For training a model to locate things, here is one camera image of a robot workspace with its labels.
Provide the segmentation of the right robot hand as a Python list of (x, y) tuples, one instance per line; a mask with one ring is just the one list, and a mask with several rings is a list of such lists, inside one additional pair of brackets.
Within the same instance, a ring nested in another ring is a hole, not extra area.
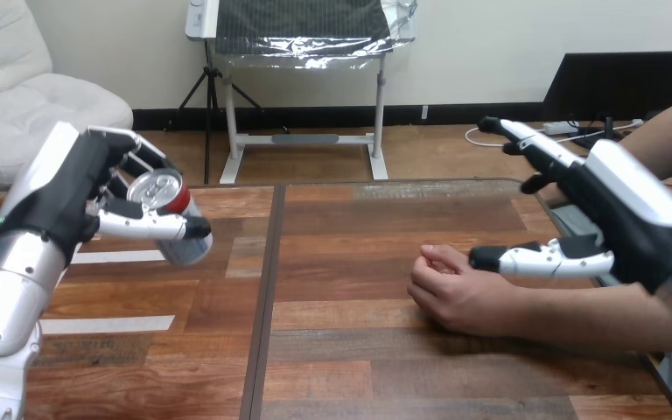
[(473, 248), (476, 270), (497, 273), (583, 277), (609, 272), (622, 283), (649, 292), (672, 293), (672, 192), (618, 143), (600, 140), (587, 157), (522, 122), (485, 117), (480, 131), (504, 136), (504, 151), (522, 155), (537, 173), (522, 186), (535, 193), (555, 183), (601, 231), (529, 243), (522, 247)]

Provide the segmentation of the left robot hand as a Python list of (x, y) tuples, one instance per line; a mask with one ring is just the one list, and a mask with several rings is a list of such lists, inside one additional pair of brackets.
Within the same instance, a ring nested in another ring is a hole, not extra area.
[(29, 234), (70, 263), (96, 235), (152, 240), (178, 266), (211, 250), (209, 220), (178, 169), (130, 129), (58, 122), (0, 208), (0, 240)]

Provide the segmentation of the person's hand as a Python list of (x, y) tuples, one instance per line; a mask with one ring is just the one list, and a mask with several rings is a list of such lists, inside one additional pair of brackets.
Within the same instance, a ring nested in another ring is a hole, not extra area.
[(524, 290), (502, 276), (471, 267), (448, 245), (423, 245), (407, 292), (442, 327), (485, 337), (510, 335), (524, 315)]

